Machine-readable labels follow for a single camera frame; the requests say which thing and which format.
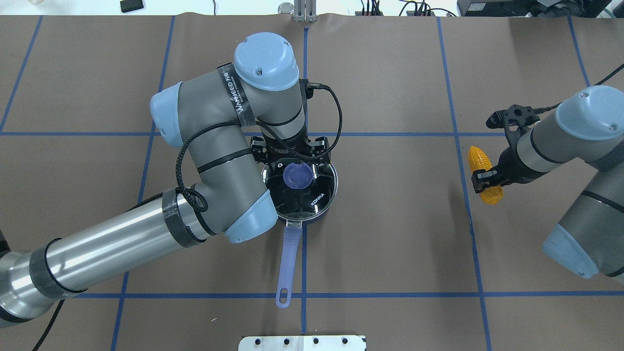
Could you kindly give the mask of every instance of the white label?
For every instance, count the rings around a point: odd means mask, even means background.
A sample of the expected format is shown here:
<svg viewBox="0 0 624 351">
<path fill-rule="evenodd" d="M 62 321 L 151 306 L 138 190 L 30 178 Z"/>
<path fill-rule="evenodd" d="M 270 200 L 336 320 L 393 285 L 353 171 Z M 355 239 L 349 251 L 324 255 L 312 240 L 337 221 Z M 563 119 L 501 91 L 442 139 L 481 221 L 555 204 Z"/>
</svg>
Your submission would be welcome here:
<svg viewBox="0 0 624 351">
<path fill-rule="evenodd" d="M 468 7 L 468 11 L 481 11 L 483 10 L 484 7 L 485 7 L 484 2 L 479 2 L 477 4 L 470 4 L 470 7 Z"/>
</svg>

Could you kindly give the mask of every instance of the purple pot handle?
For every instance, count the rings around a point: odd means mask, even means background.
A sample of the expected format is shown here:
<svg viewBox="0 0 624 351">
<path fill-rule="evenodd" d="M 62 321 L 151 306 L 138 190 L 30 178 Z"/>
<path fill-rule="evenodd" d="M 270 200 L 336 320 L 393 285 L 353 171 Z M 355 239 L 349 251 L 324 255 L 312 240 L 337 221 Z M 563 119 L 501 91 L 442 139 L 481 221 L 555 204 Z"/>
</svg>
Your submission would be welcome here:
<svg viewBox="0 0 624 351">
<path fill-rule="evenodd" d="M 290 298 L 293 295 L 293 278 L 295 276 L 295 262 L 297 260 L 297 248 L 303 229 L 296 227 L 284 228 L 284 244 L 281 250 L 280 278 L 277 282 L 277 293 L 275 294 L 275 304 L 281 309 L 290 305 Z M 286 290 L 286 302 L 280 302 L 280 293 Z"/>
</svg>

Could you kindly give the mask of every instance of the robotic arm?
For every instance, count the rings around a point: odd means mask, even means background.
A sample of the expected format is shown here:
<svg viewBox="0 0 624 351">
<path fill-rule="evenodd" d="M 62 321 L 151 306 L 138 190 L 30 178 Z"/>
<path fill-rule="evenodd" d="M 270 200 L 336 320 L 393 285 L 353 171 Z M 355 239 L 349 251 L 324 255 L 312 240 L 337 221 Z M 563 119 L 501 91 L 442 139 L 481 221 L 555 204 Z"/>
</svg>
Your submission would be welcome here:
<svg viewBox="0 0 624 351">
<path fill-rule="evenodd" d="M 496 166 L 473 172 L 475 192 L 526 184 L 581 158 L 598 173 L 543 249 L 583 278 L 601 272 L 624 285 L 624 93 L 608 86 L 588 87 L 543 120 L 537 113 L 513 105 L 489 117 L 487 127 L 504 128 L 509 147 Z"/>
<path fill-rule="evenodd" d="M 305 126 L 306 99 L 322 84 L 299 81 L 292 47 L 277 34 L 248 37 L 234 57 L 233 64 L 154 95 L 150 104 L 167 143 L 190 150 L 201 182 L 32 252 L 11 252 L 0 234 L 0 327 L 34 319 L 57 300 L 217 233 L 239 243 L 275 225 L 255 158 L 270 162 L 293 149 L 329 157 L 326 139 L 311 142 Z M 255 120 L 271 131 L 255 138 L 252 152 L 240 126 Z M 220 127 L 196 133 L 210 126 Z"/>
</svg>

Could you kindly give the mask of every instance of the gray tape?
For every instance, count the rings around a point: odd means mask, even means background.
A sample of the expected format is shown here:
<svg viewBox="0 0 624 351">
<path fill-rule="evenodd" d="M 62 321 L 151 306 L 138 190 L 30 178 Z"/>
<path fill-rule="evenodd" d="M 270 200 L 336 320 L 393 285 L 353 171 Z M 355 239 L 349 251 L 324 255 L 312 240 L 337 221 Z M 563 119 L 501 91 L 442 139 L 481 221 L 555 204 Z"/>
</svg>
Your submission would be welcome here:
<svg viewBox="0 0 624 351">
<path fill-rule="evenodd" d="M 178 208 L 178 194 L 175 189 L 169 189 L 162 193 L 162 215 L 171 236 L 180 246 L 189 248 L 206 241 L 197 239 L 190 228 L 184 225 Z"/>
<path fill-rule="evenodd" d="M 611 168 L 617 166 L 624 161 L 624 140 L 622 140 L 616 147 L 613 148 L 608 154 L 602 158 L 589 162 L 588 165 L 596 168 L 599 171 L 608 171 Z"/>
<path fill-rule="evenodd" d="M 238 78 L 238 73 L 236 73 L 234 65 L 232 63 L 224 64 L 223 66 L 219 66 L 217 71 L 219 72 L 223 86 L 228 93 L 228 97 L 232 102 L 232 107 L 234 107 L 234 111 L 236 111 L 241 126 L 254 126 L 256 124 L 256 118 L 253 115 L 253 111 L 249 105 L 249 99 L 247 98 L 247 94 L 245 94 L 243 84 L 241 84 Z"/>
<path fill-rule="evenodd" d="M 62 300 L 68 297 L 74 297 L 87 289 L 76 291 L 70 290 L 61 285 L 61 283 L 54 278 L 50 267 L 47 264 L 47 250 L 52 243 L 59 241 L 61 238 L 50 241 L 46 246 L 42 246 L 31 253 L 31 260 L 28 265 L 28 270 L 31 275 L 32 283 L 35 288 L 46 297 L 52 300 Z"/>
</svg>

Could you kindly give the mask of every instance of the blue joint cap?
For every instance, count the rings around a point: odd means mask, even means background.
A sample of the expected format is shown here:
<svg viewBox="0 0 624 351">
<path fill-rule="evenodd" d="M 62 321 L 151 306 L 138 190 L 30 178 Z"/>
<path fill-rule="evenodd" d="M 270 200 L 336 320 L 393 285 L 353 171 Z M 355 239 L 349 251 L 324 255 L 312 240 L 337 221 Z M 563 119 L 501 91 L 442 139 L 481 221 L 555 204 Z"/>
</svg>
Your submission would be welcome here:
<svg viewBox="0 0 624 351">
<path fill-rule="evenodd" d="M 160 129 L 160 135 L 173 147 L 183 144 L 178 120 L 178 93 L 182 82 L 168 87 L 160 93 L 152 96 L 150 100 L 150 112 L 156 128 Z"/>
<path fill-rule="evenodd" d="M 546 238 L 542 249 L 551 259 L 579 277 L 589 279 L 598 273 L 596 263 L 560 224 Z"/>
<path fill-rule="evenodd" d="M 238 244 L 257 237 L 276 223 L 277 212 L 267 190 L 225 231 L 225 236 L 232 244 Z"/>
<path fill-rule="evenodd" d="M 294 164 L 291 163 L 284 168 L 284 183 L 288 185 L 290 189 L 305 189 L 310 183 L 312 183 L 312 168 L 305 163 Z"/>
<path fill-rule="evenodd" d="M 275 33 L 248 36 L 234 51 L 234 68 L 247 84 L 266 91 L 282 91 L 299 80 L 293 47 Z"/>
<path fill-rule="evenodd" d="M 583 89 L 555 111 L 561 129 L 583 140 L 601 141 L 624 134 L 624 92 L 608 86 Z"/>
</svg>

